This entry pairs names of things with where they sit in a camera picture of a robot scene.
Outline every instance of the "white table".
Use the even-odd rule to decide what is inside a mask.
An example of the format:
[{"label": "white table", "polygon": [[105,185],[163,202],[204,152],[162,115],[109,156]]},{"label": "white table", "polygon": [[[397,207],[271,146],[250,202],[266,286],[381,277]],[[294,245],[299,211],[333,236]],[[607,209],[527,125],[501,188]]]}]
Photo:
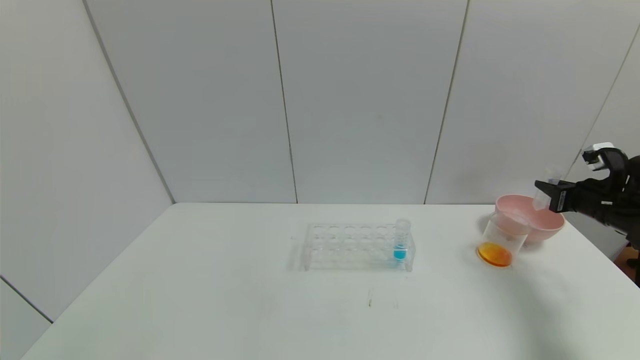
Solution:
[{"label": "white table", "polygon": [[[24,360],[637,359],[640,290],[570,224],[484,264],[492,208],[174,205]],[[298,270],[306,223],[399,217],[413,272]]]}]

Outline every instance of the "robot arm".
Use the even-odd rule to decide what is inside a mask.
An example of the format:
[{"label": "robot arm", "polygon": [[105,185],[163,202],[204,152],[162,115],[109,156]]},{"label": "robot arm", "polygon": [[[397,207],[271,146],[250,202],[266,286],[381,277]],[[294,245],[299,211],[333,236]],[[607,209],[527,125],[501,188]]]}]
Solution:
[{"label": "robot arm", "polygon": [[640,249],[640,156],[628,159],[611,143],[601,143],[585,149],[582,159],[593,171],[608,168],[609,177],[558,184],[536,181],[536,187],[551,198],[549,210],[587,215]]}]

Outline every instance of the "beaker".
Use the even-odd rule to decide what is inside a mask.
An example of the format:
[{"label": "beaker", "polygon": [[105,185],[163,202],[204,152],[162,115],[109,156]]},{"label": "beaker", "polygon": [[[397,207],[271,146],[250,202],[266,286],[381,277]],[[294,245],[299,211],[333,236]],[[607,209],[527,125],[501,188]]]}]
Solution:
[{"label": "beaker", "polygon": [[493,266],[509,266],[530,232],[527,219],[513,213],[493,213],[484,230],[483,242],[477,247],[477,254]]}]

